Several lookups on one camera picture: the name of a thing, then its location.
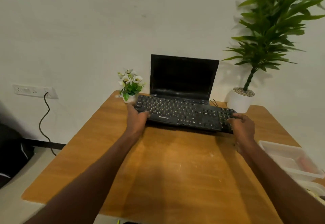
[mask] baseboard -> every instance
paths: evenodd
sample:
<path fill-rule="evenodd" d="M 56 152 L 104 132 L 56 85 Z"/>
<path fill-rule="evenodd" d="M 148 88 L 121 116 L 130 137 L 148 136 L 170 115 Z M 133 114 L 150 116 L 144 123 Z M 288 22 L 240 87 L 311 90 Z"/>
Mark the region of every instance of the baseboard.
<path fill-rule="evenodd" d="M 31 146 L 43 147 L 43 148 L 54 148 L 56 150 L 61 150 L 66 146 L 66 144 L 52 143 L 52 142 L 33 140 L 27 138 L 24 138 L 23 142 Z"/>

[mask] white plant pot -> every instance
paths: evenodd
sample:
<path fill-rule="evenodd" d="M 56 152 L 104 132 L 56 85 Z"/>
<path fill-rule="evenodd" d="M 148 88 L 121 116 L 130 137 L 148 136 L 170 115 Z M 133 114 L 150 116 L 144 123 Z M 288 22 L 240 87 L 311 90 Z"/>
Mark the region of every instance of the white plant pot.
<path fill-rule="evenodd" d="M 227 103 L 227 107 L 235 110 L 237 113 L 246 113 L 249 106 L 252 103 L 252 100 L 253 97 L 246 97 L 232 90 L 229 95 L 229 101 Z"/>
<path fill-rule="evenodd" d="M 125 103 L 136 103 L 136 100 L 138 99 L 138 96 L 139 96 L 139 94 L 130 95 L 127 101 L 125 101 L 124 96 L 122 96 L 122 98 L 123 98 L 123 101 Z"/>

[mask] person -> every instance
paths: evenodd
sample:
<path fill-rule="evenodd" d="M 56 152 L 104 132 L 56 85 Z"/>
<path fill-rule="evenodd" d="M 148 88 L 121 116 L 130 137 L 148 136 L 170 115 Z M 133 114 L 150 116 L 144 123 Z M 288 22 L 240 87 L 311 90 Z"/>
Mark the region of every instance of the person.
<path fill-rule="evenodd" d="M 94 164 L 54 196 L 25 224 L 93 223 L 120 165 L 141 136 L 148 112 L 127 106 L 122 136 Z M 254 141 L 255 124 L 234 114 L 231 124 L 238 152 L 262 184 L 284 224 L 325 223 L 325 207 L 290 178 Z"/>

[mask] white wall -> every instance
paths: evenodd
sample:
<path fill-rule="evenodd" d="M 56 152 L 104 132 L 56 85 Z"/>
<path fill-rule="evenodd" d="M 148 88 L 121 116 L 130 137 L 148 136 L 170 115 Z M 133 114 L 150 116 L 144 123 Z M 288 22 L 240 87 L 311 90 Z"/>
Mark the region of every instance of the white wall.
<path fill-rule="evenodd" d="M 54 142 L 68 143 L 119 87 L 122 67 L 149 82 L 152 53 L 230 57 L 222 50 L 235 44 L 230 37 L 241 30 L 240 1 L 0 0 L 2 119 L 25 137 L 45 140 L 38 131 L 47 110 L 43 100 L 14 95 L 11 84 L 53 86 L 59 100 L 49 100 L 42 128 Z M 298 65 L 258 72 L 251 85 L 255 104 L 265 106 L 323 168 L 324 24 L 311 21 L 306 35 L 294 37 L 307 50 L 290 54 Z M 221 62 L 212 97 L 225 100 L 248 74 L 246 67 Z"/>

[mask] black bag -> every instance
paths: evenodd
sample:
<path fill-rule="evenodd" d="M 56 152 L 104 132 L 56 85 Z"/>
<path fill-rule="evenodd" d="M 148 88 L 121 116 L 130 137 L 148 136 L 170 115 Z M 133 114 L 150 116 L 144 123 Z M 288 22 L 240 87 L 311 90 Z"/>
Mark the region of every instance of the black bag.
<path fill-rule="evenodd" d="M 33 155 L 34 147 L 25 144 L 17 131 L 0 124 L 0 188 L 8 183 Z"/>

